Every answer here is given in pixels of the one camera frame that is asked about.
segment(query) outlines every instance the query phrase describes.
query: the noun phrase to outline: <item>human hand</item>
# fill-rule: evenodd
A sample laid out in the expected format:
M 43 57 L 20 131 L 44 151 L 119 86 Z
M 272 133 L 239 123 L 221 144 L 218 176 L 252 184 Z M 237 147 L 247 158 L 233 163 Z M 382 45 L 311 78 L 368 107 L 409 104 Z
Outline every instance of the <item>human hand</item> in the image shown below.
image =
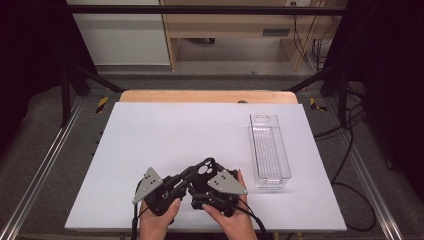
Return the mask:
M 240 184 L 246 188 L 241 171 L 237 171 L 237 178 Z M 247 196 L 240 195 L 240 199 L 247 203 Z M 248 207 L 239 201 L 237 206 L 249 211 Z M 204 204 L 203 209 L 221 226 L 225 235 L 229 240 L 257 240 L 255 230 L 253 228 L 252 219 L 246 213 L 235 210 L 231 217 L 226 217 L 216 208 Z
M 175 199 L 169 206 L 168 211 L 162 216 L 156 216 L 150 209 L 140 216 L 140 239 L 141 240 L 163 240 L 165 239 L 168 226 L 180 209 L 181 199 Z M 141 211 L 147 209 L 147 204 L 143 201 Z

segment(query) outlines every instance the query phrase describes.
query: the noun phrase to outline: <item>white wall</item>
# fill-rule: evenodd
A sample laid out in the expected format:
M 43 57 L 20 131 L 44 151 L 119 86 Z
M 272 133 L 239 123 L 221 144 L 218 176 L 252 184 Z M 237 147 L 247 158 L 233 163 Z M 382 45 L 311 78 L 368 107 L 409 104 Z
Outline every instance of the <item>white wall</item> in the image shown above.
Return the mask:
M 157 0 L 67 0 L 68 4 L 159 5 Z M 169 65 L 160 15 L 74 14 L 96 65 Z

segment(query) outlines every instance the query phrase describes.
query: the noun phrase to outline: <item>cable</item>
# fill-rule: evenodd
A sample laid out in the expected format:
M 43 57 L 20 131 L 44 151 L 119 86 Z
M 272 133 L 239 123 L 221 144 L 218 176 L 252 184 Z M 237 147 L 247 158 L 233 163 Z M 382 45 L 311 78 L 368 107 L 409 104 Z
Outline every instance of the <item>cable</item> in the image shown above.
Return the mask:
M 317 71 L 319 71 L 319 58 L 321 55 L 321 42 L 322 40 L 318 39 L 318 48 L 317 48 Z
M 138 219 L 140 218 L 141 214 L 143 214 L 144 212 L 146 212 L 149 209 L 149 207 L 147 207 L 146 209 L 144 209 L 143 211 L 140 212 L 140 214 L 137 215 L 137 204 L 134 204 L 134 218 L 132 220 L 132 227 L 131 227 L 131 240 L 136 240 L 137 239 L 137 225 L 138 225 Z
M 328 27 L 328 29 L 322 35 L 321 41 L 322 41 L 322 39 L 325 39 L 325 35 L 327 35 L 327 33 L 330 32 L 330 30 L 333 28 L 334 24 L 338 24 L 338 19 L 337 19 L 336 16 L 331 16 L 331 20 L 333 22 L 331 23 L 330 27 Z M 334 31 L 334 33 L 332 34 L 332 36 L 329 37 L 328 40 L 325 43 L 321 43 L 321 45 L 326 45 L 327 43 L 329 43 L 330 40 L 333 39 L 334 35 L 336 35 L 336 31 Z
M 351 224 L 345 222 L 346 226 L 348 228 L 353 229 L 353 230 L 358 231 L 358 232 L 368 232 L 368 231 L 372 230 L 374 228 L 375 224 L 377 223 L 377 217 L 375 215 L 375 210 L 372 207 L 370 201 L 362 193 L 360 193 L 358 190 L 356 190 L 355 188 L 353 188 L 353 187 L 351 187 L 351 186 L 349 186 L 345 183 L 334 182 L 332 185 L 333 186 L 337 186 L 337 185 L 342 186 L 342 187 L 345 187 L 345 188 L 351 190 L 352 192 L 356 193 L 359 197 L 361 197 L 366 202 L 366 204 L 369 206 L 371 213 L 373 215 L 372 222 L 371 222 L 370 226 L 368 226 L 366 228 L 358 228 L 358 227 L 352 226 Z
M 321 6 L 322 2 L 323 2 L 323 0 L 321 0 L 319 2 L 318 6 Z M 307 33 L 306 34 L 306 41 L 309 41 L 310 42 L 309 35 L 312 32 L 312 27 L 313 27 L 313 25 L 314 25 L 315 20 L 317 19 L 317 17 L 318 16 L 315 16 L 314 17 L 314 19 L 312 20 L 312 23 L 309 25 L 309 28 L 306 30 L 306 33 Z M 297 15 L 293 15 L 293 21 L 294 21 L 294 34 L 293 34 L 294 45 L 295 45 L 297 51 L 299 52 L 300 56 L 302 57 L 303 61 L 305 62 L 306 66 L 308 68 L 314 70 L 314 71 L 317 71 L 317 69 L 313 66 L 313 64 L 310 62 L 310 60 L 308 61 L 306 59 L 308 57 L 308 56 L 305 55 L 305 48 L 304 48 L 304 46 L 306 45 L 306 43 L 305 44 L 302 44 L 302 41 L 300 40 L 299 33 L 297 32 Z
M 364 111 L 360 111 L 360 112 L 356 113 L 356 114 L 352 117 L 352 119 L 349 119 L 349 120 L 348 120 L 348 122 L 353 123 L 353 124 L 350 124 L 350 127 L 354 127 L 354 126 L 356 126 L 358 123 L 360 123 L 360 122 L 363 120 L 363 117 L 362 117 L 362 118 L 360 118 L 360 119 L 358 119 L 358 120 L 355 120 L 355 117 L 357 117 L 357 116 L 361 115 L 362 113 L 364 113 Z M 337 130 L 340 130 L 341 128 L 343 128 L 343 126 L 339 124 L 339 125 L 337 125 L 337 126 L 333 127 L 333 128 L 332 128 L 332 129 L 330 129 L 330 130 L 327 130 L 327 131 L 325 131 L 325 132 L 321 132 L 321 133 L 317 133 L 317 134 L 315 134 L 315 135 L 314 135 L 315 141 L 321 141 L 321 140 L 330 139 L 330 138 L 336 137 L 336 136 L 338 136 L 338 135 L 340 135 L 340 134 L 342 134 L 342 133 L 344 133 L 344 132 L 346 132 L 346 131 L 348 130 L 348 129 L 345 129 L 345 130 L 340 131 L 340 132 L 338 132 L 338 133 L 336 133 L 336 134 L 334 134 L 334 135 L 331 135 L 330 137 L 321 138 L 321 137 L 324 137 L 324 136 L 330 135 L 331 133 L 336 132 Z
M 308 50 L 307 51 L 307 56 L 308 56 L 308 63 L 309 63 L 309 65 L 311 65 L 311 66 L 314 66 L 314 63 L 313 63 L 313 61 L 311 61 L 311 54 L 312 54 L 312 59 L 315 61 L 315 59 L 314 59 L 314 52 L 313 52 L 314 50 L 313 49 L 311 49 L 311 50 Z M 314 70 L 315 71 L 318 71 L 318 66 L 316 66 L 316 67 L 313 67 L 314 68 Z
M 252 209 L 249 207 L 249 205 L 247 205 L 247 203 L 246 203 L 245 201 L 243 201 L 242 199 L 240 199 L 240 197 L 238 198 L 238 199 L 239 199 L 239 201 L 241 201 L 244 205 L 246 205 L 246 206 L 247 206 L 247 208 L 249 209 L 249 211 L 248 211 L 248 210 L 246 210 L 246 209 L 244 209 L 244 208 L 241 208 L 241 207 L 239 207 L 239 206 L 231 205 L 231 204 L 227 203 L 226 201 L 224 201 L 224 200 L 222 200 L 222 199 L 220 199 L 220 198 L 217 198 L 217 197 L 215 197 L 215 196 L 212 196 L 212 198 L 213 198 L 214 200 L 216 200 L 216 201 L 219 201 L 219 202 L 221 202 L 221 203 L 224 203 L 225 205 L 227 205 L 227 206 L 229 206 L 229 207 L 231 207 L 231 208 L 233 208 L 233 209 L 235 209 L 235 210 L 239 210 L 240 212 L 243 212 L 243 213 L 245 213 L 245 214 L 249 215 L 250 217 L 252 217 L 253 219 L 255 219 L 256 223 L 258 224 L 259 228 L 261 229 L 261 233 L 262 233 L 262 240 L 268 240 L 268 235 L 267 235 L 267 233 L 266 233 L 265 226 L 264 226 L 264 224 L 262 223 L 261 219 L 259 219 L 258 217 L 256 217 L 256 216 L 255 216 L 255 214 L 253 213 L 253 211 L 252 211 Z
M 345 165 L 345 163 L 347 161 L 347 158 L 349 156 L 350 150 L 351 150 L 351 148 L 353 146 L 353 128 L 352 128 L 352 119 L 353 119 L 353 117 L 352 117 L 352 112 L 353 112 L 353 110 L 355 108 L 357 108 L 357 107 L 359 107 L 361 105 L 362 105 L 361 103 L 355 105 L 354 107 L 352 107 L 352 109 L 349 112 L 349 121 L 348 121 L 349 127 L 348 127 L 348 130 L 350 132 L 350 142 L 349 142 L 349 146 L 348 146 L 348 149 L 346 151 L 346 154 L 345 154 L 345 156 L 344 156 L 344 158 L 343 158 L 343 160 L 342 160 L 339 168 L 337 169 L 336 174 L 334 175 L 333 179 L 331 180 L 331 186 L 338 185 L 338 186 L 343 186 L 343 187 L 348 188 L 349 190 L 351 190 L 354 193 L 358 194 L 366 202 L 366 204 L 370 207 L 371 212 L 372 212 L 372 216 L 373 216 L 373 219 L 372 219 L 372 222 L 371 222 L 371 225 L 370 226 L 368 226 L 366 228 L 359 228 L 359 227 L 355 227 L 355 226 L 353 226 L 353 225 L 345 222 L 346 223 L 346 226 L 348 228 L 350 228 L 350 229 L 353 229 L 353 230 L 356 230 L 356 231 L 360 231 L 360 232 L 367 232 L 367 231 L 370 231 L 371 229 L 373 229 L 375 227 L 376 222 L 377 222 L 377 217 L 375 215 L 375 210 L 374 210 L 373 206 L 371 205 L 371 203 L 368 201 L 368 199 L 364 195 L 362 195 L 358 190 L 356 190 L 352 186 L 349 186 L 349 185 L 347 185 L 345 183 L 336 182 L 336 179 L 339 176 L 341 170 L 343 169 L 343 167 L 344 167 L 344 165 Z

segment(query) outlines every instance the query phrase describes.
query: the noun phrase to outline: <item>clear plastic container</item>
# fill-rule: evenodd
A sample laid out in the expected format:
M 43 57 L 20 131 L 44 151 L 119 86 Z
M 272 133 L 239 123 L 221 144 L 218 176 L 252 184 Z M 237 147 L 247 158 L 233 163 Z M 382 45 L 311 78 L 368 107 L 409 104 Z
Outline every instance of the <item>clear plastic container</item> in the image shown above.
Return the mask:
M 281 189 L 291 177 L 277 115 L 250 115 L 250 145 L 256 187 Z

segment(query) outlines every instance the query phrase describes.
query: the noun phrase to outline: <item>white table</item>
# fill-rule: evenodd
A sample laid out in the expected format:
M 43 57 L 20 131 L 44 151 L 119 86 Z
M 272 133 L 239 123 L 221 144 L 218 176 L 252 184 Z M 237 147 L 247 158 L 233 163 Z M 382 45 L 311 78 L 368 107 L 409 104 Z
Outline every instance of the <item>white table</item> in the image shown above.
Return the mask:
M 248 137 L 251 113 L 278 115 L 292 174 L 278 193 L 255 187 Z M 346 230 L 302 105 L 122 102 L 113 109 L 65 228 L 130 231 L 131 201 L 148 167 L 164 178 L 207 157 L 230 170 L 241 169 L 249 205 L 267 230 Z M 190 202 L 187 194 L 170 231 L 220 230 Z

